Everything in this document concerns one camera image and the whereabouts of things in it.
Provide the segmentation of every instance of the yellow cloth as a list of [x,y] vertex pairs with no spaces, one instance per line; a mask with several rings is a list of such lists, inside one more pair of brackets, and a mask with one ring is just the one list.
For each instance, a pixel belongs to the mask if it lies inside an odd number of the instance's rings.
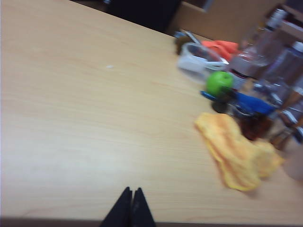
[[203,113],[196,125],[230,188],[255,189],[260,177],[270,176],[283,161],[270,143],[252,143],[242,136],[238,124],[227,114]]

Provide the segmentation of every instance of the green apple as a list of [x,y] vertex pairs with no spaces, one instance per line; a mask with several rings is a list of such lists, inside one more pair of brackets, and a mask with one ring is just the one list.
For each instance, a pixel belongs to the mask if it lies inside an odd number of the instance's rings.
[[213,72],[206,81],[206,90],[209,94],[217,96],[221,87],[232,87],[233,77],[227,72]]

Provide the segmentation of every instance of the water bottle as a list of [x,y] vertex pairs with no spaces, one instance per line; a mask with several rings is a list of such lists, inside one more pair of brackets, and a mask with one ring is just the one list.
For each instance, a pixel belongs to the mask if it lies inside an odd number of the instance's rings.
[[247,45],[232,58],[226,70],[233,77],[235,90],[239,90],[246,79],[253,77],[259,68],[270,64],[278,54],[280,43],[273,40],[273,31],[279,27],[286,15],[287,12],[277,9],[262,28],[262,32],[255,37],[254,44]]
[[296,71],[303,65],[303,43],[295,42],[277,57],[275,62],[264,72],[261,80],[254,85],[254,91],[267,96],[274,105],[281,105],[282,96],[287,96],[291,89],[287,81],[293,79]]

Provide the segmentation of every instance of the orange object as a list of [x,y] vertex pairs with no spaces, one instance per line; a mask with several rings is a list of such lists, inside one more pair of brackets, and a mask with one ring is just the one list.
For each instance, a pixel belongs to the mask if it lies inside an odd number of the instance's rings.
[[202,45],[216,51],[216,53],[225,58],[227,61],[230,61],[232,55],[238,52],[238,44],[228,41],[202,41]]

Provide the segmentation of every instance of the wooden table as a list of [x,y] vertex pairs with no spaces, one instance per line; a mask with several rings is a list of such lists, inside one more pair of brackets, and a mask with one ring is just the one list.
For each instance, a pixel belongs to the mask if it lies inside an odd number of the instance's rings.
[[1,6],[2,217],[101,220],[140,186],[158,222],[303,224],[282,169],[222,184],[172,37],[67,0]]

